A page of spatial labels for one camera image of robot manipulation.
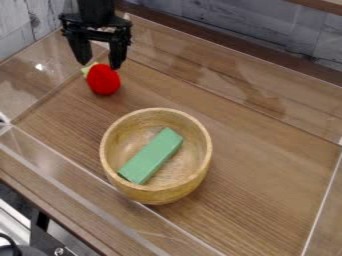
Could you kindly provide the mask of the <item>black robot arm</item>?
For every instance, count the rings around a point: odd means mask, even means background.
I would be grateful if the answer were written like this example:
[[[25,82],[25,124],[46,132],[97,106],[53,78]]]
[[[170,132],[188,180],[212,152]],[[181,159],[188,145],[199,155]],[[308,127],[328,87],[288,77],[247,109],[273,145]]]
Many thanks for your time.
[[[58,16],[73,56],[85,65],[93,56],[90,42],[106,43],[109,67],[117,70],[130,46],[132,22],[114,14],[114,0],[76,0],[76,3],[77,11]]]

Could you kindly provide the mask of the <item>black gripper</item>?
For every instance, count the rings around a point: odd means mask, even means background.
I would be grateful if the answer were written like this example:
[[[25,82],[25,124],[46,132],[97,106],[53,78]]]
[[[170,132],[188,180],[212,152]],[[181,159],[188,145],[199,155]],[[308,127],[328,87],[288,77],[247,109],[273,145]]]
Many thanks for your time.
[[[109,15],[101,22],[85,21],[78,13],[62,13],[60,16],[62,36],[69,43],[73,56],[81,65],[92,58],[90,40],[109,43],[109,66],[117,70],[125,61],[130,45],[132,22]]]

